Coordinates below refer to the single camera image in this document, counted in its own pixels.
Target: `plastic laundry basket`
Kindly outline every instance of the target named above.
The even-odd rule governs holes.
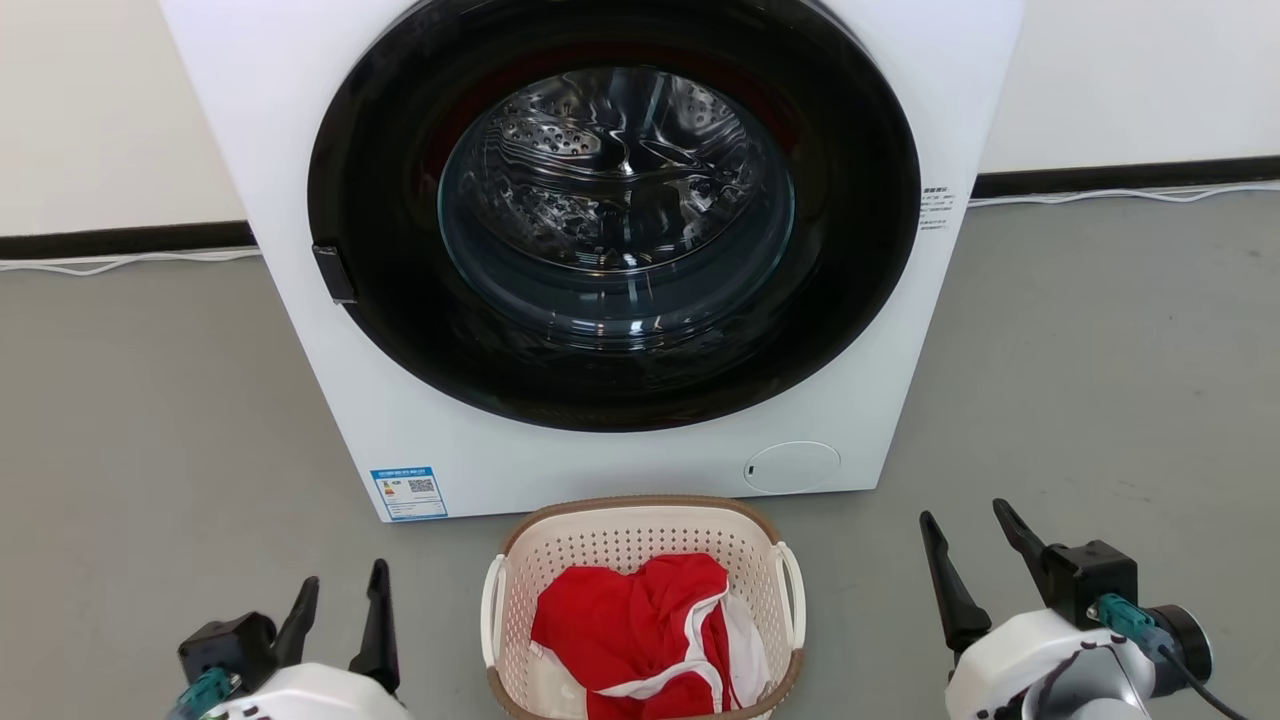
[[[644,496],[553,505],[507,539],[485,578],[480,643],[489,687],[521,720],[573,720],[584,705],[547,673],[530,650],[538,596],[572,565],[634,573],[650,557],[707,552],[728,570],[730,591],[746,601],[764,641],[771,682],[750,706],[716,720],[768,717],[791,692],[804,657],[804,582],[795,555],[751,507],[732,500]]]

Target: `black door rim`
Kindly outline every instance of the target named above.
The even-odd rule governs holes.
[[[641,352],[557,346],[498,313],[448,256],[435,195],[458,138],[518,88],[595,67],[704,85],[749,110],[787,156],[787,249],[712,332]],[[315,245],[340,259],[353,288],[347,311],[411,374],[504,418],[637,432],[750,407],[846,350],[901,277],[919,192],[887,81],[801,0],[431,0],[335,95],[308,208]]]

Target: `washing machine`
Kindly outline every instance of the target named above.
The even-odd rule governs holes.
[[[876,487],[1020,0],[161,5],[384,521]]]

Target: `black baseboard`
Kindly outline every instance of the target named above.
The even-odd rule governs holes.
[[[1025,170],[1020,173],[987,173],[978,176],[978,179],[973,183],[973,199],[988,200],[992,197],[1014,197],[1019,195],[1089,192],[1092,190],[1238,184],[1276,179],[1280,179],[1280,155],[1199,160],[1194,163],[1157,163],[1152,165]]]
[[[257,245],[244,220],[0,237],[0,260],[180,252]]]
[[[977,182],[973,183],[973,197],[987,200],[1018,195],[1088,192],[1091,190],[1140,190],[1270,181],[1280,181],[1280,155],[1196,163],[988,173],[978,176]],[[253,245],[256,242],[248,223],[237,220],[0,237],[0,260],[175,252],[215,247],[252,247]]]

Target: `connector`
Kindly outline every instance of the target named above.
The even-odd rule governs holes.
[[[197,717],[202,717],[218,703],[229,698],[239,688],[239,675],[228,673],[221,667],[210,667],[178,696],[178,702],[169,711],[168,720],[196,720]]]
[[[1094,605],[1097,620],[1102,626],[1134,642],[1152,662],[1160,664],[1165,657],[1160,648],[1176,650],[1174,638],[1156,625],[1156,620],[1146,610],[1135,606],[1115,593],[1107,593]]]

